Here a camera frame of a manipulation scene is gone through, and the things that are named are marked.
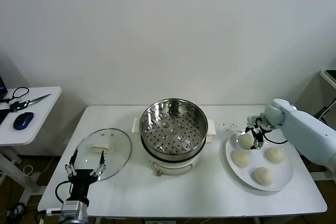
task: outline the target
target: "white robotic arm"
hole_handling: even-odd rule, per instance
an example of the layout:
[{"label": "white robotic arm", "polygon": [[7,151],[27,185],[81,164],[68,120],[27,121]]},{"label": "white robotic arm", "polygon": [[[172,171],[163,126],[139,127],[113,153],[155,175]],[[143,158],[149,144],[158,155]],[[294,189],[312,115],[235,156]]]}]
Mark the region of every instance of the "white robotic arm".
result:
[{"label": "white robotic arm", "polygon": [[336,131],[289,102],[274,99],[260,116],[249,116],[254,148],[262,147],[261,132],[280,129],[283,136],[307,159],[336,173]]}]

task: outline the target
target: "computer mouse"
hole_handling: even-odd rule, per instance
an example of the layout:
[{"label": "computer mouse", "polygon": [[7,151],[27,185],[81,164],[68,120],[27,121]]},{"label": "computer mouse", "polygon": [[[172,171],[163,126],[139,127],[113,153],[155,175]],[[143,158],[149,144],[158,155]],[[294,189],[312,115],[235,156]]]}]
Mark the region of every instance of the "computer mouse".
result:
[{"label": "computer mouse", "polygon": [[13,123],[13,128],[20,131],[25,129],[34,117],[33,112],[25,112],[18,115]]}]

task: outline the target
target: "cable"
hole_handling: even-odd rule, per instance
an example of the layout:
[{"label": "cable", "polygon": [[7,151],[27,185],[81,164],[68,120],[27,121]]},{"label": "cable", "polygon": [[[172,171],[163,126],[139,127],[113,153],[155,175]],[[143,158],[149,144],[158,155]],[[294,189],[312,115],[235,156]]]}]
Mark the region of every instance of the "cable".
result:
[{"label": "cable", "polygon": [[16,203],[8,211],[9,214],[6,216],[6,222],[8,224],[16,224],[24,218],[26,206],[23,203]]},{"label": "cable", "polygon": [[[25,169],[26,169],[27,167],[29,167],[29,168],[30,168],[30,171],[29,171],[29,173],[26,173],[26,172],[25,172]],[[24,174],[26,174],[27,176],[29,176],[30,174],[32,174],[32,173],[33,173],[33,170],[34,170],[34,168],[33,168],[31,165],[26,165],[25,167],[23,167],[23,170],[22,170],[22,172],[23,172]]]},{"label": "cable", "polygon": [[12,197],[12,189],[13,189],[13,180],[10,178],[10,190],[9,190],[9,197],[8,197],[8,201],[7,201],[7,207],[6,207],[6,209],[7,209],[7,211],[9,211],[9,201],[11,200],[11,197]]},{"label": "cable", "polygon": [[203,220],[200,224],[204,224],[204,223],[206,223],[208,220],[210,220],[211,218],[208,218],[208,219],[206,219],[206,220]]},{"label": "cable", "polygon": [[40,202],[39,202],[39,203],[35,203],[35,204],[29,204],[29,205],[27,205],[26,207],[36,206],[36,205],[38,205],[38,204],[40,204]]},{"label": "cable", "polygon": [[326,108],[326,110],[319,116],[318,120],[320,120],[329,110],[330,108],[336,103],[336,97],[335,99],[330,103],[330,105]]},{"label": "cable", "polygon": [[56,188],[55,188],[55,196],[56,198],[59,200],[59,202],[61,202],[62,204],[64,203],[64,201],[58,196],[58,193],[57,193],[57,190],[58,190],[58,187],[60,187],[61,185],[64,185],[66,183],[70,183],[70,181],[66,180],[66,181],[63,181],[61,183],[59,183]]},{"label": "cable", "polygon": [[[18,91],[19,89],[25,89],[25,90],[27,90],[27,92],[24,93],[24,94],[22,94],[22,95],[19,95],[18,97],[16,97],[15,96],[15,92]],[[28,93],[29,93],[29,88],[27,88],[27,87],[19,87],[19,88],[17,88],[17,89],[14,90],[12,98],[1,99],[0,102],[7,102],[7,103],[9,103],[11,100],[21,98],[21,97],[23,97],[24,95],[26,95]]]},{"label": "cable", "polygon": [[261,129],[261,132],[262,132],[262,136],[263,136],[267,141],[269,141],[269,142],[271,142],[271,143],[274,143],[274,144],[285,144],[285,143],[288,142],[288,140],[285,140],[285,141],[283,141],[283,142],[274,142],[274,141],[272,141],[272,140],[270,140],[270,139],[268,139],[268,138],[266,137],[266,135],[264,134],[264,132],[263,132],[262,129]]},{"label": "cable", "polygon": [[268,139],[267,136],[265,135],[265,133],[267,133],[267,132],[266,132],[265,130],[263,130],[263,128],[260,127],[259,124],[258,124],[258,126],[259,126],[259,128],[260,128],[260,130],[261,130],[262,136],[263,136],[267,141],[269,141],[269,142],[271,142],[271,143],[274,143],[274,144],[285,144],[285,143],[288,142],[288,140],[285,140],[285,141],[283,141],[283,142],[274,142],[274,141]]},{"label": "cable", "polygon": [[44,215],[47,213],[46,210],[42,210],[42,211],[37,211],[35,214],[34,214],[34,220],[35,220],[35,223],[36,224],[39,224],[40,221],[38,219],[38,215],[42,215],[42,219],[44,219]]},{"label": "cable", "polygon": [[305,217],[304,216],[302,216],[302,215],[300,215],[301,217],[302,217],[302,219],[305,221],[305,223],[307,223],[307,224],[310,224],[309,223],[309,221],[307,221],[306,219],[305,219]]},{"label": "cable", "polygon": [[71,192],[72,192],[72,184],[70,184],[69,186],[69,194],[71,195]]},{"label": "cable", "polygon": [[[3,173],[3,172],[0,172],[0,174],[4,174],[4,175],[7,175],[7,176],[11,176],[11,177],[39,177],[41,174],[43,174],[48,168],[49,166],[51,165],[52,161],[54,160],[56,156],[53,156],[52,159],[50,160],[49,164],[47,165],[47,167],[44,169],[43,172],[39,173],[38,175],[28,175],[28,174],[31,174],[33,172],[33,167],[31,165],[26,165],[24,168],[23,168],[23,173],[24,175],[12,175],[12,174],[7,174],[7,173]],[[29,173],[25,173],[24,170],[26,167],[31,167],[31,171]]]}]

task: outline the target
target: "glass lid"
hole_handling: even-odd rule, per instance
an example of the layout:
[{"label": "glass lid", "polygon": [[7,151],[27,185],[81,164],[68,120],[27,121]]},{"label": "glass lid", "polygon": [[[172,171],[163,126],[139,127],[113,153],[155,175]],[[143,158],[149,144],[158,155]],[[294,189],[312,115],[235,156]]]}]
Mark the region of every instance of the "glass lid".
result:
[{"label": "glass lid", "polygon": [[106,169],[98,181],[112,177],[123,169],[131,156],[132,144],[128,135],[118,129],[101,129],[88,135],[77,146],[75,169],[95,169],[104,151]]}]

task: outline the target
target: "steamed bun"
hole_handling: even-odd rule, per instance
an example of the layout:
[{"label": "steamed bun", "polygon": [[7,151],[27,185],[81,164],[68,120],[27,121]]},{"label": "steamed bun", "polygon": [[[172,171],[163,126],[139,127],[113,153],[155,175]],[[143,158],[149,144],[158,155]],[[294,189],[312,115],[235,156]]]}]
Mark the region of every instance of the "steamed bun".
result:
[{"label": "steamed bun", "polygon": [[232,153],[232,160],[237,166],[241,168],[245,168],[251,163],[250,157],[246,152],[243,151],[234,151]]},{"label": "steamed bun", "polygon": [[240,135],[238,140],[241,146],[247,150],[250,150],[253,146],[254,139],[253,136],[250,134]]},{"label": "steamed bun", "polygon": [[272,172],[266,167],[259,167],[254,171],[254,175],[259,184],[263,186],[270,186],[274,182]]},{"label": "steamed bun", "polygon": [[265,151],[265,155],[268,160],[275,164],[279,164],[285,159],[285,154],[283,153],[283,151],[275,147],[267,149]]}]

